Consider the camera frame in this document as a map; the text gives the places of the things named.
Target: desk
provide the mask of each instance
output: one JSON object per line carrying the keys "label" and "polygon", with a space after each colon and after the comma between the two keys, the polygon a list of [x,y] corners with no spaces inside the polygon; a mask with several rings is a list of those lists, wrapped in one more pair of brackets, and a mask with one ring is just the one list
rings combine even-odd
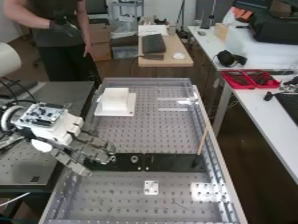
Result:
{"label": "desk", "polygon": [[[107,87],[129,87],[137,94],[133,117],[93,116],[96,99]],[[115,143],[117,154],[132,153],[146,165],[140,165],[140,169],[136,165],[133,172],[97,170],[91,177],[65,170],[40,224],[246,224],[200,93],[189,79],[109,78],[93,102],[85,125],[99,137]],[[201,157],[205,171],[154,172],[152,163],[160,153],[193,156],[205,127],[209,129]],[[157,195],[144,194],[146,180],[158,181]],[[202,191],[190,190],[193,184]],[[201,200],[194,200],[190,192],[194,197],[202,195]]]}
{"label": "desk", "polygon": [[[233,68],[225,68],[218,60],[213,60],[214,55],[222,50],[225,50],[225,44],[221,39],[214,35],[214,27],[209,30],[202,30],[206,32],[206,36],[200,36],[197,34],[197,28],[189,27],[190,33],[193,34],[216,70],[224,71],[229,70],[289,70],[289,65],[276,65],[276,64],[246,64],[245,66],[237,65]],[[277,80],[291,79],[293,76],[274,76]],[[230,88],[229,84],[225,82],[224,91],[221,95],[221,101],[218,105],[218,110],[216,114],[216,119],[213,123],[213,130],[216,135],[218,135],[222,120],[225,117],[225,112],[230,100],[232,92],[234,93],[242,107],[245,108],[256,126],[258,127],[272,149],[274,150],[281,162],[284,163],[293,179],[298,183],[298,151],[293,150],[297,148],[297,136],[298,128],[291,121],[286,111],[280,105],[277,99],[274,98],[268,104],[262,100],[266,92],[269,90],[234,90]],[[216,93],[212,94],[210,108],[213,106],[213,100]],[[269,119],[274,118],[278,122],[270,122]]]}
{"label": "desk", "polygon": [[[164,36],[166,52],[165,58],[162,61],[148,60],[142,57],[138,57],[138,66],[140,67],[192,67],[193,59],[189,56],[189,53],[184,47],[184,44],[177,36]],[[182,53],[185,55],[184,60],[177,60],[173,58],[174,53]],[[138,37],[138,55],[142,55],[142,39]]]}
{"label": "desk", "polygon": [[[274,76],[278,81],[291,80],[294,75]],[[284,166],[286,167],[294,181],[298,184],[298,150],[297,150],[297,137],[298,127],[291,120],[287,112],[281,106],[276,97],[266,102],[264,97],[268,91],[278,93],[280,90],[254,89],[254,90],[236,90],[225,83],[224,96],[229,101],[233,92],[237,97],[249,117],[252,118],[264,138],[266,139],[277,157],[280,158]],[[226,108],[220,106],[217,117],[214,121],[214,132],[221,128],[221,117],[225,116]]]}
{"label": "desk", "polygon": [[[248,60],[248,63],[245,66],[237,64],[233,68],[226,68],[225,66],[221,65],[220,61],[216,57],[216,55],[225,50],[225,43],[222,42],[222,40],[216,36],[214,34],[214,27],[212,27],[209,30],[201,30],[206,33],[206,36],[200,36],[197,34],[198,28],[194,26],[189,26],[189,31],[190,34],[193,35],[196,41],[198,42],[202,51],[205,53],[205,55],[208,56],[208,59],[216,69],[216,74],[214,74],[214,80],[221,78],[221,71],[225,70],[252,70],[252,69],[262,69],[266,71],[281,71],[281,70],[289,70],[290,66],[289,64],[265,64],[265,63],[250,63],[250,61]],[[213,92],[210,95],[210,103],[209,103],[209,109],[208,109],[208,114],[210,115],[212,113],[212,108],[214,106],[214,100],[216,100],[216,95],[217,95],[217,87],[213,87]]]}
{"label": "desk", "polygon": [[[80,116],[92,87],[92,82],[49,82],[33,95],[39,101],[67,105],[69,112]],[[52,191],[56,164],[51,155],[23,141],[0,156],[0,192]]]}

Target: person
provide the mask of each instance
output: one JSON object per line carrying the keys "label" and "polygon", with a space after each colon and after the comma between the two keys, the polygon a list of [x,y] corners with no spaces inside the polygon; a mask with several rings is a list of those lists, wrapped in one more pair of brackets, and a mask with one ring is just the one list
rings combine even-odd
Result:
{"label": "person", "polygon": [[32,28],[49,81],[101,83],[85,0],[5,0],[5,16]]}

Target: small white tag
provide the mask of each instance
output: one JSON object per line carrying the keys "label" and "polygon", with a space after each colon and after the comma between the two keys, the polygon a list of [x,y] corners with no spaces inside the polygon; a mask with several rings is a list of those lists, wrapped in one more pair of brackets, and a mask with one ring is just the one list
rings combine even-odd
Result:
{"label": "small white tag", "polygon": [[218,85],[220,85],[220,79],[217,78],[213,84],[213,88],[217,89]]}
{"label": "small white tag", "polygon": [[144,194],[145,195],[158,195],[158,181],[146,180],[144,183]]}

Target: floor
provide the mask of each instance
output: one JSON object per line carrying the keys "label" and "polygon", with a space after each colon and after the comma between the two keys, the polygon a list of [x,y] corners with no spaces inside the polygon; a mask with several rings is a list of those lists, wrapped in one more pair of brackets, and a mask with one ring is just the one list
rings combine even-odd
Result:
{"label": "floor", "polygon": [[[21,56],[23,68],[11,77],[47,80],[43,64],[32,66],[39,58],[36,49],[23,40],[12,46]],[[189,77],[208,103],[214,71],[198,47],[190,54],[193,68],[138,68],[132,59],[99,62],[101,78]],[[298,223],[297,184],[240,104],[226,112],[218,142],[249,223]]]}

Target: red tray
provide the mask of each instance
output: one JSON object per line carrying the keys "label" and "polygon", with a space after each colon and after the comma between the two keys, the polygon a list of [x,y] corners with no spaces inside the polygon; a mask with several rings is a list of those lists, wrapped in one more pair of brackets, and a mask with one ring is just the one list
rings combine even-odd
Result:
{"label": "red tray", "polygon": [[280,88],[280,82],[272,77],[272,75],[261,70],[245,71],[245,75],[249,76],[254,85],[260,89],[276,89]]}
{"label": "red tray", "polygon": [[221,75],[233,89],[254,89],[256,83],[241,71],[222,71]]}

